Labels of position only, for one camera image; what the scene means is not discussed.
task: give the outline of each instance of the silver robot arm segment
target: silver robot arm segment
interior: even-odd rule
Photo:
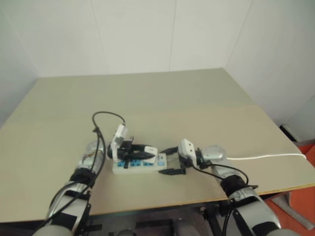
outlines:
[[[98,150],[96,150],[96,146],[96,142],[92,142],[87,146],[86,153],[79,161],[69,182],[67,182],[53,198],[47,213],[47,218],[66,205],[77,194],[81,193],[95,178],[101,168],[104,152],[101,142],[99,142]],[[60,214],[36,231],[34,236],[69,236],[77,235],[81,232],[86,225],[91,209],[89,199],[93,185],[94,183]]]
[[[233,216],[243,236],[298,236],[291,230],[281,229],[277,216],[255,190],[244,182],[237,170],[216,166],[233,167],[223,148],[210,146],[195,151],[193,144],[185,139],[178,150],[180,156],[191,159],[194,165],[197,163],[202,169],[211,166],[213,174],[222,178],[218,182],[233,207]]]

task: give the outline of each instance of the orange floor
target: orange floor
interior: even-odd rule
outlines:
[[[315,167],[315,146],[303,146],[300,147],[300,150]],[[290,201],[293,209],[302,214],[309,221],[315,223],[315,187],[292,191]],[[276,213],[283,228],[291,229],[302,236],[315,236],[315,229],[308,231],[271,200],[266,201],[266,203]]]

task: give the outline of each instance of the white wall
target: white wall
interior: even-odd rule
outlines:
[[[0,6],[0,127],[31,89],[37,72]]]
[[[284,127],[301,142],[315,139],[315,96],[313,96]]]
[[[226,69],[285,123],[315,94],[315,1],[254,0]]]
[[[0,81],[6,81],[1,82],[6,87],[11,84],[9,89],[0,87],[0,109],[5,110],[0,122],[37,76],[226,67],[282,123],[314,94],[310,81],[314,34],[310,28],[315,14],[306,3],[0,0],[0,27],[10,32],[9,36],[0,32],[1,60],[5,61],[0,65],[5,68],[0,70]],[[286,82],[291,84],[286,89],[291,94],[280,86]]]

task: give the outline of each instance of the power strip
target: power strip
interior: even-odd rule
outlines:
[[[113,162],[114,174],[149,174],[157,173],[161,170],[167,169],[166,154],[157,154],[156,161],[151,164],[141,160],[133,160],[129,162],[128,168],[124,168],[125,162]]]

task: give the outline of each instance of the table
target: table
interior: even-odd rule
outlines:
[[[38,79],[0,130],[0,222],[43,219],[95,139],[91,116],[126,119],[135,143],[159,150],[187,138],[195,147],[220,145],[229,157],[299,153],[297,147],[223,70],[196,70]],[[110,140],[120,120],[100,115]],[[187,175],[114,175],[106,161],[91,197],[91,215],[225,199],[217,181]],[[314,186],[301,156],[233,160],[260,194]]]

